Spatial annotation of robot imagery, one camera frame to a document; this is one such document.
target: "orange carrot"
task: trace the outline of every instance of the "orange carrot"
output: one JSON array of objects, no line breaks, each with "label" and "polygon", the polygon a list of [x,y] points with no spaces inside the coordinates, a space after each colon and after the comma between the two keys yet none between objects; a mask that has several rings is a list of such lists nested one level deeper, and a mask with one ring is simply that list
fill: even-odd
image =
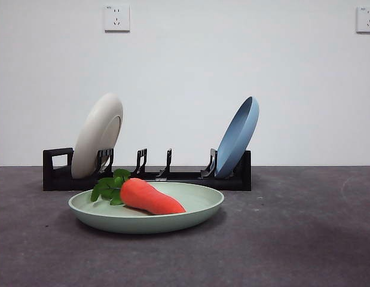
[{"label": "orange carrot", "polygon": [[159,192],[152,185],[139,178],[125,181],[121,187],[120,197],[126,205],[145,209],[156,215],[186,212],[173,197]]}]

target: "plastic plate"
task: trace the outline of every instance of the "plastic plate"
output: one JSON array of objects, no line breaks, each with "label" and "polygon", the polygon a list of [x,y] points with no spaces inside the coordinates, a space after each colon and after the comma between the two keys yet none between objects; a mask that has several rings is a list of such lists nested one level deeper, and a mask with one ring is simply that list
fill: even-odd
[{"label": "plastic plate", "polygon": [[111,206],[99,198],[90,201],[91,190],[69,199],[76,217],[94,228],[116,233],[162,233],[197,225],[213,216],[224,200],[218,190],[179,182],[150,182],[157,190],[172,196],[186,212],[168,215],[150,215],[148,212],[125,205]]}]

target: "plate rim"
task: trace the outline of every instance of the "plate rim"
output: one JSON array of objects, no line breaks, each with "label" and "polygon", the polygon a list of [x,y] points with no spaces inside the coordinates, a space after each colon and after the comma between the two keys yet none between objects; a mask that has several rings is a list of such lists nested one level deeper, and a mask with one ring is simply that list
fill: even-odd
[{"label": "plate rim", "polygon": [[209,190],[212,190],[212,191],[216,191],[220,196],[221,196],[221,199],[220,201],[218,201],[217,203],[205,208],[205,209],[201,209],[201,210],[196,210],[196,211],[191,211],[191,212],[181,212],[181,213],[170,213],[170,214],[160,214],[160,215],[141,215],[141,216],[116,216],[116,215],[101,215],[101,214],[98,214],[98,213],[93,213],[93,212],[87,212],[87,211],[83,211],[81,209],[78,209],[77,207],[75,207],[73,204],[72,204],[72,201],[80,196],[81,194],[84,194],[84,193],[89,193],[90,191],[92,190],[85,190],[81,193],[78,193],[74,196],[72,196],[69,200],[68,200],[68,205],[69,207],[76,211],[76,212],[81,212],[81,213],[84,213],[84,214],[88,214],[88,215],[93,215],[93,216],[101,216],[101,217],[108,217],[108,218],[134,218],[134,219],[147,219],[147,218],[161,218],[161,217],[173,217],[173,216],[178,216],[178,215],[190,215],[190,214],[194,214],[194,213],[199,213],[199,212],[203,212],[203,211],[206,211],[206,210],[209,210],[209,209],[212,209],[214,207],[217,207],[219,205],[222,204],[222,202],[225,200],[225,196],[219,191],[219,190],[216,190],[214,188],[211,188],[211,187],[205,187],[204,185],[198,185],[198,184],[186,184],[184,182],[159,182],[159,184],[181,184],[181,185],[193,185],[193,186],[196,186],[196,187],[203,187],[203,188],[206,188],[206,189],[209,189]]},{"label": "plate rim", "polygon": [[110,123],[117,117],[120,125],[116,140],[114,144],[109,144],[106,148],[114,148],[120,136],[124,118],[123,104],[115,93],[106,93],[91,107],[76,139],[71,164],[73,178],[85,178],[95,171],[96,155],[100,148],[101,138]]},{"label": "plate rim", "polygon": [[[220,158],[218,158],[218,162],[217,162],[216,170],[215,170],[215,178],[225,178],[226,176],[228,176],[228,174],[230,174],[231,171],[233,170],[234,166],[241,159],[241,157],[242,157],[245,149],[247,148],[247,146],[250,144],[251,138],[252,138],[252,136],[255,132],[255,128],[256,128],[256,125],[257,125],[258,119],[259,119],[259,103],[255,99],[255,97],[253,97],[253,96],[249,96],[240,105],[239,109],[237,110],[233,119],[231,120],[230,124],[228,125],[228,127],[225,131],[225,134],[222,137],[221,142],[219,143],[218,151],[220,150],[222,143],[224,143],[225,139],[228,137],[227,136],[228,131],[233,128],[232,127],[233,121],[236,119],[236,117],[238,116],[238,113],[244,108],[245,104],[250,99],[251,99],[251,105],[250,105],[249,113],[247,115],[246,120],[244,121],[243,127],[239,131],[239,134],[238,134],[238,136],[235,140],[234,146],[230,149],[230,151],[229,151],[225,160],[221,160]],[[246,137],[245,137],[246,134],[244,133],[244,131],[250,128],[250,122],[252,120],[254,120],[255,123],[254,123],[254,125],[252,125],[253,129],[252,129],[252,132],[249,133],[250,135],[247,137],[248,141],[247,141],[247,144],[246,144]]]}]

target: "electrical outlet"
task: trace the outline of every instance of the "electrical outlet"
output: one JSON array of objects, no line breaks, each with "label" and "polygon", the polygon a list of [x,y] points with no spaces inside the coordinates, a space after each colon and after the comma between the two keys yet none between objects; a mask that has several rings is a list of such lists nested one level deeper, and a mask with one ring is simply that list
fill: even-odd
[{"label": "electrical outlet", "polygon": [[356,32],[370,33],[370,7],[357,8]]},{"label": "electrical outlet", "polygon": [[129,5],[107,5],[103,11],[103,24],[105,32],[130,31]]}]

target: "fake vegetable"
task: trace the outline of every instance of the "fake vegetable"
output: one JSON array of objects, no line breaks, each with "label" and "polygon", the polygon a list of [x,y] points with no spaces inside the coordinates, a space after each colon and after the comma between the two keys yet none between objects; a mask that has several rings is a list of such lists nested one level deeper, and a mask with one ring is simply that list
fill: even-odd
[{"label": "fake vegetable", "polygon": [[124,182],[128,180],[130,172],[126,169],[116,169],[113,172],[112,178],[101,178],[99,182],[93,187],[90,200],[96,201],[101,195],[102,199],[110,200],[110,205],[120,205],[120,188]]},{"label": "fake vegetable", "polygon": [[144,209],[156,215],[186,212],[173,197],[159,192],[139,178],[127,180],[121,187],[120,197],[126,205]]}]

